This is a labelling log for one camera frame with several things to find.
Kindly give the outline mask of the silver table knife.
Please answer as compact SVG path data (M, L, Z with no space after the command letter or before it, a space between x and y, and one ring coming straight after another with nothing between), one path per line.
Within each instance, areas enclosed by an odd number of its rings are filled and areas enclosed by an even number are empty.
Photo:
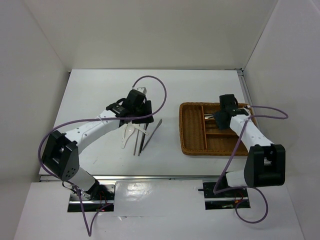
M151 133L150 137L147 139L146 143L144 144L144 146L142 147L141 151L144 151L144 149L147 147L148 143L150 142L150 140L152 139L152 137L154 136L154 134L156 133L156 131L158 130L158 128L161 126L163 122L163 119L161 118L158 122L158 124L156 125L155 129L153 130L153 132Z

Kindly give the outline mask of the copper table knife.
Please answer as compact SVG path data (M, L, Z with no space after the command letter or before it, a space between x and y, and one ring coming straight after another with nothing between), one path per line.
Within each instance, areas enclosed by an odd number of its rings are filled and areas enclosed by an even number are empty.
M216 125L208 125L208 126L206 126L206 129L209 129L209 130L219 130L219 128L218 128Z

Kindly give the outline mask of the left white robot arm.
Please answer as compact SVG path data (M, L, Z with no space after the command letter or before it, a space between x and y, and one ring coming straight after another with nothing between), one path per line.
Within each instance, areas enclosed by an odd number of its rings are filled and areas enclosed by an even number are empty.
M145 118L152 113L151 101L146 99L147 89L132 89L126 98L110 104L94 121L61 133L53 131L45 145L41 162L63 182L70 182L81 190L88 200L96 199L105 188L91 174L80 167L79 155L90 144L105 134L123 127L121 147L124 148L141 123L153 121Z

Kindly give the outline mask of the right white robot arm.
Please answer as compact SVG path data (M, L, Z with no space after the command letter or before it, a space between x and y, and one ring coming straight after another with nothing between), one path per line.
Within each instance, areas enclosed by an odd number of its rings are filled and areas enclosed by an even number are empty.
M235 189L282 186L286 175L286 150L275 144L258 129L256 118L249 111L250 106L240 107L234 94L219 97L220 110L213 114L220 130L231 129L238 140L229 160L233 160L240 144L244 144L248 156L243 170L228 171L227 162L216 185L214 193L230 196Z

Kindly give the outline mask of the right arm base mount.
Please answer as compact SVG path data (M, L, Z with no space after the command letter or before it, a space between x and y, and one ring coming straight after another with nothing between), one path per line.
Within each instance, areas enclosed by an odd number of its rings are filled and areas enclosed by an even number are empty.
M240 209L250 208L250 201L246 189L229 190L215 194L215 182L203 182L197 191L203 194L206 210L228 210L237 205Z

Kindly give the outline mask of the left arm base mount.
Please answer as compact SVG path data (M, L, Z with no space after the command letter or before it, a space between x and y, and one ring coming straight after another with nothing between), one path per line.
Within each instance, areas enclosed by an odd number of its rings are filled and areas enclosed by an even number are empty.
M68 208L69 213L79 213L82 211L80 198L75 186L62 183L62 186L70 190ZM116 184L108 182L107 184L100 184L99 190L94 196L90 196L83 190L80 191L83 209L85 212L96 212L101 210L102 212L114 211Z

